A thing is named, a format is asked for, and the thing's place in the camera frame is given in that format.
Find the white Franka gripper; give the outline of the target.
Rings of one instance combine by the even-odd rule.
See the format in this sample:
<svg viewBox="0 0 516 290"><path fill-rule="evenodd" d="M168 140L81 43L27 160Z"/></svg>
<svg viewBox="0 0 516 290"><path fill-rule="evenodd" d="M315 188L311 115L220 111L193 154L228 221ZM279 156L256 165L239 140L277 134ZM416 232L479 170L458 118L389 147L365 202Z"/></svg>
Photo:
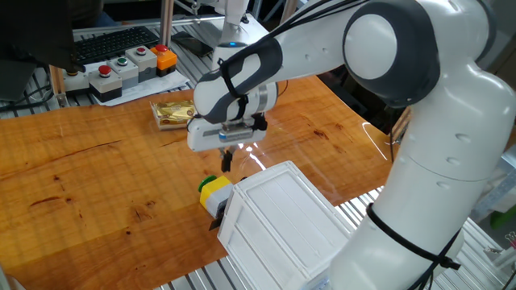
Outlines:
<svg viewBox="0 0 516 290"><path fill-rule="evenodd" d="M221 171L229 172L236 145L262 140L268 123L264 115L252 115L250 118L221 123L210 123L200 116L194 116L186 128L189 148L196 152L220 148Z"/></svg>

